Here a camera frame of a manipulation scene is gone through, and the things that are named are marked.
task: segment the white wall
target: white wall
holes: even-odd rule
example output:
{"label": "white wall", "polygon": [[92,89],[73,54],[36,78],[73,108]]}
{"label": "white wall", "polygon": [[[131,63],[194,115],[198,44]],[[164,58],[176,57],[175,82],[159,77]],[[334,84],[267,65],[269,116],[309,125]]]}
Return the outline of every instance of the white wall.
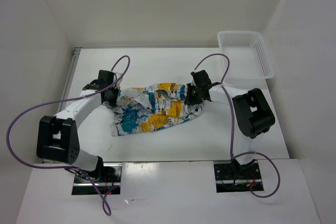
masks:
{"label": "white wall", "polygon": [[[45,0],[0,0],[0,10],[0,216],[7,224],[15,223],[31,172],[9,154],[7,127],[25,108],[60,98],[72,53]],[[24,160],[36,160],[38,121],[56,108],[29,113],[14,126],[12,145]]]}
{"label": "white wall", "polygon": [[47,0],[72,46],[217,46],[221,30],[263,31],[277,0]]}
{"label": "white wall", "polygon": [[264,33],[282,132],[324,224],[335,223],[336,212],[335,18],[336,0],[281,0]]}

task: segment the white table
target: white table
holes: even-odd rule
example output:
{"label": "white table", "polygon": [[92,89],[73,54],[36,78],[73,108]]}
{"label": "white table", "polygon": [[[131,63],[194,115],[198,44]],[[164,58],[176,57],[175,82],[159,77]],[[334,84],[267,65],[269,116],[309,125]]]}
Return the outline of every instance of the white table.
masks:
{"label": "white table", "polygon": [[[82,49],[70,78],[68,96],[77,97],[81,89],[98,76],[100,69],[110,70],[123,55],[131,57],[129,71],[121,86],[145,87],[158,82],[189,83],[190,72],[198,62],[218,48],[105,48]],[[115,71],[122,72],[126,60]],[[223,74],[221,56],[206,60],[205,69],[212,81]],[[275,113],[265,81],[231,83],[233,87],[262,89]],[[190,122],[155,133],[128,136],[111,135],[113,113],[101,106],[93,111],[78,130],[81,149],[101,156],[105,162],[209,161],[230,159],[229,107],[207,102],[203,114]],[[236,124],[235,143],[251,141]],[[289,158],[278,120],[271,130],[254,140],[256,149],[270,158]]]}
{"label": "white table", "polygon": [[[216,193],[213,162],[125,163],[120,195],[108,196],[112,216],[98,195],[72,196],[73,174],[33,169],[16,224],[60,223],[272,223],[317,224],[318,215],[300,163],[278,159],[279,191],[268,199],[250,192]],[[259,161],[265,192],[277,184]]]}

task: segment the patterned fabric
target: patterned fabric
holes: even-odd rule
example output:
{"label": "patterned fabric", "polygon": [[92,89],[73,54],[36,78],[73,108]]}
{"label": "patterned fabric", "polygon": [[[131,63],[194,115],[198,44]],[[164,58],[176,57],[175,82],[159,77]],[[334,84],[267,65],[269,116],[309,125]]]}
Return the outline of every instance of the patterned fabric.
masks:
{"label": "patterned fabric", "polygon": [[203,104],[185,105],[187,86],[159,83],[121,90],[114,112],[112,135],[153,132],[196,118]]}

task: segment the white basket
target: white basket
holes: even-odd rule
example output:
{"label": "white basket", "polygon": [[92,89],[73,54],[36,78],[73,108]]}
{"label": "white basket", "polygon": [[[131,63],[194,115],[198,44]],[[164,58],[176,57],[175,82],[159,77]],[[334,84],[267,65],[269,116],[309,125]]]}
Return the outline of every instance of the white basket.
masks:
{"label": "white basket", "polygon": [[[220,31],[218,43],[223,54],[230,59],[227,79],[261,80],[274,77],[272,60],[261,33]],[[223,63],[226,68],[226,59],[223,59]]]}

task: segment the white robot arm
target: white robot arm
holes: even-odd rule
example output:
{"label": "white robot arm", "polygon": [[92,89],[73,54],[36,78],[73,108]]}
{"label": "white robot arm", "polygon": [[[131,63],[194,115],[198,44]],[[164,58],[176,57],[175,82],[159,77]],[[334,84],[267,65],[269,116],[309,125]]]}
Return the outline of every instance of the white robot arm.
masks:
{"label": "white robot arm", "polygon": [[101,95],[87,95],[111,85],[119,74],[100,70],[98,79],[87,84],[80,97],[54,116],[44,116],[39,123],[36,154],[38,157],[58,161],[85,170],[91,177],[100,177],[102,158],[80,149],[77,129],[84,119],[103,102],[115,105],[121,80]]}
{"label": "white robot arm", "polygon": [[[197,104],[203,100],[229,104],[224,87],[219,82],[211,83],[205,70],[192,72],[193,82],[188,84],[186,104]],[[254,148],[253,139],[261,133],[269,131],[275,123],[275,117],[260,89],[240,90],[225,87],[232,101],[235,118],[240,131],[246,136],[235,141],[235,154],[251,152]],[[238,162],[246,165],[252,159],[239,157]]]}

